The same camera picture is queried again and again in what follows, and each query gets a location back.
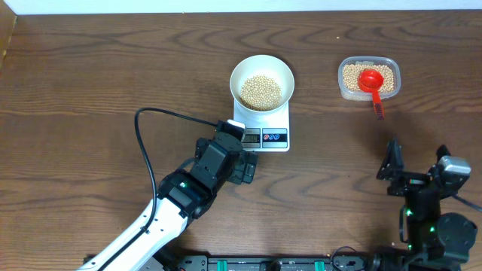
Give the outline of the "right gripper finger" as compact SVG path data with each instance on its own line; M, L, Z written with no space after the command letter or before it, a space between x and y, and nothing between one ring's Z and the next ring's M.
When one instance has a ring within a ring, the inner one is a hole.
M403 169L401 146L396 139L393 139L387 145L385 158L377 172L377 179L396 181L400 178Z
M449 166L451 163L451 153L449 152L446 145L441 145L436 150L437 164L440 166Z

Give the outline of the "red plastic measuring scoop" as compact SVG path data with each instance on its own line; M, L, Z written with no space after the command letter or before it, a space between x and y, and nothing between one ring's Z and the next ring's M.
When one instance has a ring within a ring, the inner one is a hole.
M384 77L376 70L364 69L358 76L358 87L372 96L374 112L378 120L385 119L379 90L384 83Z

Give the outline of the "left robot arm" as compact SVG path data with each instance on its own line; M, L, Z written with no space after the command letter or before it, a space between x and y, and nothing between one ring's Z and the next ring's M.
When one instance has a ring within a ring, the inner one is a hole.
M80 270L140 270L163 246L204 215L228 181L251 183L258 155L226 133L198 139L196 152L160 183L137 219Z

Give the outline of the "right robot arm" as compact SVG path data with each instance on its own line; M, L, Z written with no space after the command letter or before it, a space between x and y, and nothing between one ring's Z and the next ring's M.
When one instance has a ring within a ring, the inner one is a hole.
M460 196L459 189L471 174L468 162L454 157L441 145L436 163L426 173L408 172L400 144L391 140L377 179L389 181L387 194L404 198L399 212L398 232L407 249L376 253L374 270L460 270L469 260L478 228L467 217L441 212L441 200L454 198L481 210Z

